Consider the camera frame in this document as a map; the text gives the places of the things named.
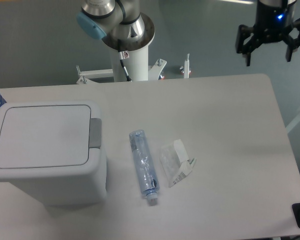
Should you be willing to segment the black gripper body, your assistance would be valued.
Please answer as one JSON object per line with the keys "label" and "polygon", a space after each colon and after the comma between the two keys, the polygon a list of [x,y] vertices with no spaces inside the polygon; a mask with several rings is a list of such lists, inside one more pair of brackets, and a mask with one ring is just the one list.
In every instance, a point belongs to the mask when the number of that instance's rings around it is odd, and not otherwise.
{"label": "black gripper body", "polygon": [[295,0],[258,0],[252,39],[257,44],[291,39],[296,3]]}

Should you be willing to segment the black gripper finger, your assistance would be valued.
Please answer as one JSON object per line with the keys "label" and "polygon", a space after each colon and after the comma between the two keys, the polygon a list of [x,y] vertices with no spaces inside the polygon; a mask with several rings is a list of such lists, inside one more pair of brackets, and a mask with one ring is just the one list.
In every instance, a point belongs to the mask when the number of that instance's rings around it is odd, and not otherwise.
{"label": "black gripper finger", "polygon": [[[298,31],[296,38],[293,38],[290,35],[294,29]],[[292,60],[293,52],[300,47],[300,18],[283,28],[281,31],[281,38],[282,41],[287,45],[285,54],[286,61],[290,62]]]}
{"label": "black gripper finger", "polygon": [[255,25],[253,27],[244,24],[238,26],[235,50],[237,54],[245,57],[247,67],[251,65],[252,52],[264,43],[263,38],[263,31]]}

